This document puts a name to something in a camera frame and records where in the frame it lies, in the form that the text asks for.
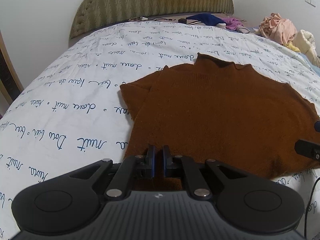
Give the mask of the pink crumpled garment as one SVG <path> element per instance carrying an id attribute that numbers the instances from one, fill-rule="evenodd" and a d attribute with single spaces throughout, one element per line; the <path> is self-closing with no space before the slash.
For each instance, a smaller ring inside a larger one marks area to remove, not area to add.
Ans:
<path id="1" fill-rule="evenodd" d="M 282 18 L 279 14 L 271 13 L 259 24 L 259 31 L 265 38 L 269 38 L 281 45 L 287 45 L 293 41 L 298 33 L 293 22 L 287 18 Z"/>

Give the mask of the brown knit sweater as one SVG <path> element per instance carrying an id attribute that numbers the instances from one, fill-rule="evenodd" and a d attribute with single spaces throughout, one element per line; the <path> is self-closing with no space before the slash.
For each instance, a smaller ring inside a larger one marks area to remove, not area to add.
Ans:
<path id="1" fill-rule="evenodd" d="M 165 67 L 120 91 L 133 120 L 128 156 L 168 146 L 267 179 L 318 165 L 295 152 L 299 139 L 319 143 L 314 104 L 250 64 L 199 54 L 193 64 Z"/>

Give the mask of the cream puffy garment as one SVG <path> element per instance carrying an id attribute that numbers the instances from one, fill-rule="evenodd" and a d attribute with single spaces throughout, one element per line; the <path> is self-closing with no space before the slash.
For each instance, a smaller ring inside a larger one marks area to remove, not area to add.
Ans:
<path id="1" fill-rule="evenodd" d="M 292 44 L 316 67 L 319 68 L 319 57 L 316 52 L 316 43 L 313 34 L 306 30 L 296 33 Z"/>

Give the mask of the white quilt with blue script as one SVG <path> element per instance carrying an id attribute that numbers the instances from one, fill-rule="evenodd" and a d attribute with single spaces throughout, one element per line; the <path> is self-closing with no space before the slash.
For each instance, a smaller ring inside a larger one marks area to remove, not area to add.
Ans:
<path id="1" fill-rule="evenodd" d="M 95 31 L 49 65 L 1 119 L 1 239 L 18 232 L 20 191 L 103 158 L 120 162 L 132 121 L 120 85 L 198 53 L 250 63 L 319 105 L 319 71 L 263 37 L 173 22 L 128 22 Z"/>

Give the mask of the yellow cloth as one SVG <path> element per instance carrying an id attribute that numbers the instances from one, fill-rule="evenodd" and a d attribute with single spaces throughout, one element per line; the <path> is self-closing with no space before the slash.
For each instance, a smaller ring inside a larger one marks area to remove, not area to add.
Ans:
<path id="1" fill-rule="evenodd" d="M 299 49 L 297 46 L 293 45 L 292 41 L 289 41 L 289 42 L 285 45 L 285 47 L 288 48 L 288 49 L 290 49 L 290 50 L 292 50 L 292 51 L 294 51 L 294 52 L 296 52 L 296 53 L 300 53 L 300 49 Z"/>

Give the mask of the white wall switch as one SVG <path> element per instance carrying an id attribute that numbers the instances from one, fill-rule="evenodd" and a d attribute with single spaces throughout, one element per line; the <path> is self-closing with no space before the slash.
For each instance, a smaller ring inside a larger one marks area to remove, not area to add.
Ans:
<path id="1" fill-rule="evenodd" d="M 308 3 L 309 5 L 316 7 L 316 4 L 314 2 L 314 0 L 304 0 L 306 3 Z"/>

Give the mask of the purple cloth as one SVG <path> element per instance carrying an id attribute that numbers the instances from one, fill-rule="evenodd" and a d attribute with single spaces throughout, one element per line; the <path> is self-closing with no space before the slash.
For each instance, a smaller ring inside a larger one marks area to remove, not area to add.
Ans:
<path id="1" fill-rule="evenodd" d="M 223 22 L 226 24 L 226 29 L 230 31 L 242 31 L 246 30 L 246 27 L 243 25 L 242 20 L 237 18 L 222 18 Z"/>

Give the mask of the dark blue cloth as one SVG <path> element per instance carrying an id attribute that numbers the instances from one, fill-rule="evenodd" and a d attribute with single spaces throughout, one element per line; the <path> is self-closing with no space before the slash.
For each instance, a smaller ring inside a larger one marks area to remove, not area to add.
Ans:
<path id="1" fill-rule="evenodd" d="M 199 22 L 204 23 L 205 25 L 209 25 L 209 26 L 216 26 L 218 24 L 226 24 L 225 21 L 223 21 L 222 19 L 209 14 L 209 13 L 200 13 L 200 14 L 196 14 L 193 16 L 189 16 L 186 18 L 187 20 L 196 20 Z"/>

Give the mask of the olive green padded headboard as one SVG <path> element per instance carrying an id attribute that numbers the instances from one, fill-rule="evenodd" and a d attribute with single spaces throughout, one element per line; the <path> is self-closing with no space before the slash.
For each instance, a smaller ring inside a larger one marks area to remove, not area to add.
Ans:
<path id="1" fill-rule="evenodd" d="M 74 16 L 69 38 L 139 16 L 187 12 L 233 14 L 233 0 L 83 0 Z"/>

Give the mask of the gold tower fan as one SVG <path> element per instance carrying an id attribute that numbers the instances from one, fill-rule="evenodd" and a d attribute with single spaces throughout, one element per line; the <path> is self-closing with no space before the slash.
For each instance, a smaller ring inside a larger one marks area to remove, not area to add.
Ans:
<path id="1" fill-rule="evenodd" d="M 9 105 L 11 105 L 24 88 L 18 78 L 18 75 L 12 65 L 10 56 L 7 52 L 4 40 L 0 34 L 1 50 L 1 94 Z"/>

